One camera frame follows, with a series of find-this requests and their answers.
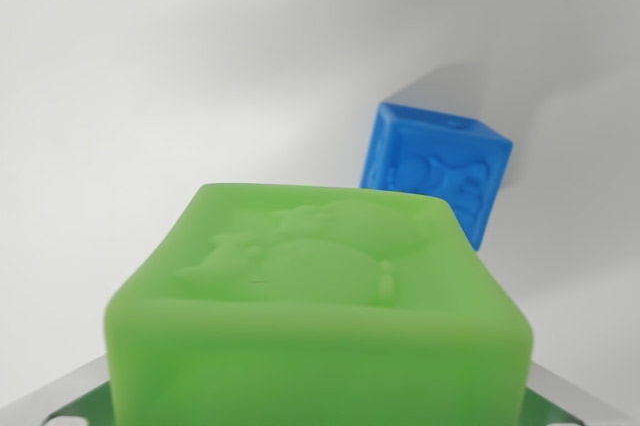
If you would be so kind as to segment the black-padded silver gripper right finger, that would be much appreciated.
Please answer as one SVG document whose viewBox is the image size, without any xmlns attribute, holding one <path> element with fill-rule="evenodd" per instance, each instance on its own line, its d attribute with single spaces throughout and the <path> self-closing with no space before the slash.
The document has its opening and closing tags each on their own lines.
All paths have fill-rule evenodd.
<svg viewBox="0 0 640 426">
<path fill-rule="evenodd" d="M 522 425 L 638 425 L 639 420 L 532 362 Z"/>
</svg>

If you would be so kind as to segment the black-padded silver gripper left finger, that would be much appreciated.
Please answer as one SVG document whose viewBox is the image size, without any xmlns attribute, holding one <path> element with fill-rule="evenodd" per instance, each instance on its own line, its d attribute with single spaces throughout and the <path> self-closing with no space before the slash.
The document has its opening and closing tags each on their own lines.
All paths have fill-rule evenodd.
<svg viewBox="0 0 640 426">
<path fill-rule="evenodd" d="M 53 418 L 80 418 L 89 425 L 113 425 L 105 356 L 1 408 L 2 425 L 46 425 Z"/>
</svg>

